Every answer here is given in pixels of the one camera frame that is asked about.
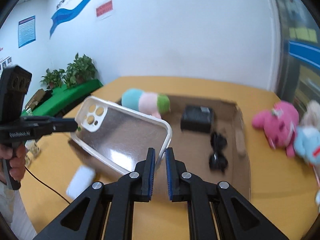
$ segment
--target white container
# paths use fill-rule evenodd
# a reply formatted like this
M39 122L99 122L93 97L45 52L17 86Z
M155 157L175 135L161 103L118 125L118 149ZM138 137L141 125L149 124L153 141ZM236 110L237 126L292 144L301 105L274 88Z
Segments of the white container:
M156 150L157 170L172 137L166 121L94 96L85 99L75 120L81 130L72 139L105 164L106 172L111 168L120 176L134 171L149 147Z
M92 184L95 176L96 173L93 169L85 165L81 165L73 175L73 178L67 188L67 196L75 200Z

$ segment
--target green leaves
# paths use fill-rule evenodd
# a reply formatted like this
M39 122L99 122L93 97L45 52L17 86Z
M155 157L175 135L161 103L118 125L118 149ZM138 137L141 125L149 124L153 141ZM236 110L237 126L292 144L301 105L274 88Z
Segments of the green leaves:
M64 69L60 69L59 71L54 69L52 72L50 72L49 69L45 71L47 74L43 77L43 80L41 80L42 83L45 83L46 85L49 85L49 83L54 83L55 87L61 87L63 82L61 79L61 74L64 73Z
M63 79L67 88L74 87L78 82L86 82L95 77L96 68L92 59L87 55L79 57L77 53L72 63L69 63Z
M95 77L97 69L95 68L92 58L86 56L79 57L79 53L76 54L72 63L69 63L67 69L54 69L50 72L46 70L46 75L42 76L41 82L45 84L54 83L56 87L61 87L63 80L67 85L67 88L76 86L79 82L86 82Z

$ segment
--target green tablecloth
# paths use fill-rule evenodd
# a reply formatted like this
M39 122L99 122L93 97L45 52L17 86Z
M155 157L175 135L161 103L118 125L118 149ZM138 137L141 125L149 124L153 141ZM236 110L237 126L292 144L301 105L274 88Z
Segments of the green tablecloth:
M37 116L54 116L72 102L100 87L102 87L102 84L98 79L87 81L71 89L67 89L67 85L63 84L61 88L54 88L52 97L34 109L32 113Z

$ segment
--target black box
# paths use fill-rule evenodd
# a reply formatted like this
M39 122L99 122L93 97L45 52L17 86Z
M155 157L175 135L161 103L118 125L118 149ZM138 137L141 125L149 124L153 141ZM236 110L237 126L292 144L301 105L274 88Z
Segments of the black box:
M210 133L212 108L205 106L186 106L181 117L181 130Z

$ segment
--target black cable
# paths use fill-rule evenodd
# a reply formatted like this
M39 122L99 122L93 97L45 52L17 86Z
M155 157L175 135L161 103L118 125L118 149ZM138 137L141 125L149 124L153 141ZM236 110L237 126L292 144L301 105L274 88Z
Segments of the black cable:
M28 170L27 167L26 167L26 170L27 170L27 172L29 172L30 175L31 175L32 177L34 177L37 181L39 181L41 184L45 185L47 188L49 188L49 189L51 189L52 191L54 191L55 193L57 193L57 194L58 194L60 197L62 197L66 202L68 202L68 204L70 204L70 202L69 202L64 196L62 196L60 193L56 192L53 188L49 187L47 184L45 184L45 183L43 183L41 180L39 180L35 175L33 175L33 174L31 173L31 171Z

